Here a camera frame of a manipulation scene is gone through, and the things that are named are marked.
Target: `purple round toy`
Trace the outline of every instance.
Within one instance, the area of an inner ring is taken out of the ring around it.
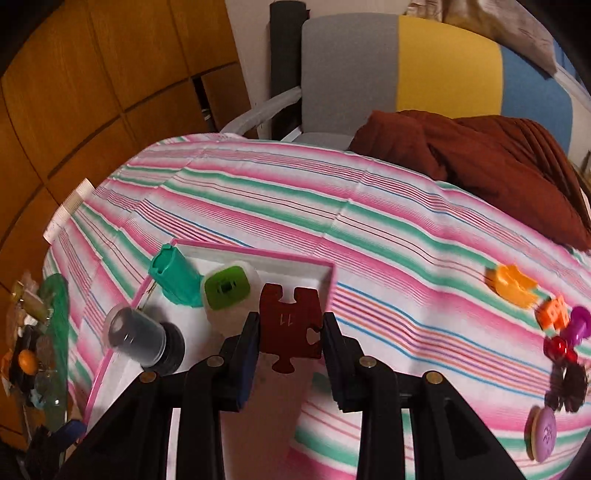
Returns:
[[[542,408],[531,426],[531,453],[538,462],[544,462],[556,445],[556,417],[549,407]]]
[[[560,336],[570,347],[580,345],[584,338],[591,336],[591,313],[581,305],[574,307],[569,324],[562,329]]]

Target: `red puzzle piece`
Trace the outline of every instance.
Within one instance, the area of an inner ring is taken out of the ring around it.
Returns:
[[[267,283],[261,292],[261,343],[259,350],[273,353],[279,360],[273,370],[282,374],[294,372],[291,358],[320,358],[320,341],[310,345],[308,328],[319,332],[322,328],[322,309],[318,292],[313,288],[294,289],[295,303],[283,303],[281,285]]]

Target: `teal container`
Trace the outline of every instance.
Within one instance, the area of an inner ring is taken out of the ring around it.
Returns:
[[[152,259],[148,274],[162,287],[164,296],[176,305],[203,307],[201,281],[203,276],[184,255],[165,244]]]

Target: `screw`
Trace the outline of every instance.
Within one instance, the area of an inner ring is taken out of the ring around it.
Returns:
[[[372,368],[378,364],[378,361],[373,356],[364,355],[359,359],[359,364],[365,368]]]
[[[443,375],[439,372],[429,372],[426,378],[427,381],[433,385],[439,385],[443,382]]]
[[[223,365],[223,358],[219,355],[213,355],[207,359],[207,366],[216,368]]]
[[[142,372],[142,374],[139,376],[139,381],[142,383],[152,383],[154,380],[156,380],[157,376],[158,375],[156,372]]]

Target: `striped tablecloth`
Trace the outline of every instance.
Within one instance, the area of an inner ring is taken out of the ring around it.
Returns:
[[[61,272],[69,282],[69,386],[78,405],[103,358],[106,313],[131,301],[151,257],[173,238],[335,262],[332,310],[343,334],[398,371],[442,372],[530,479],[558,476],[591,426],[588,403],[577,414],[558,413],[554,453],[543,464],[529,460],[525,422],[550,384],[544,332],[532,310],[503,301],[485,283],[487,269],[516,264],[539,282],[540,299],[562,293],[571,307],[590,306],[586,257],[403,168],[214,134],[159,142],[129,160],[51,247],[45,275]],[[591,344],[578,350],[582,360],[591,357]],[[407,414],[404,421],[412,478]],[[360,415],[339,413],[319,364],[284,478],[353,478],[360,424]]]

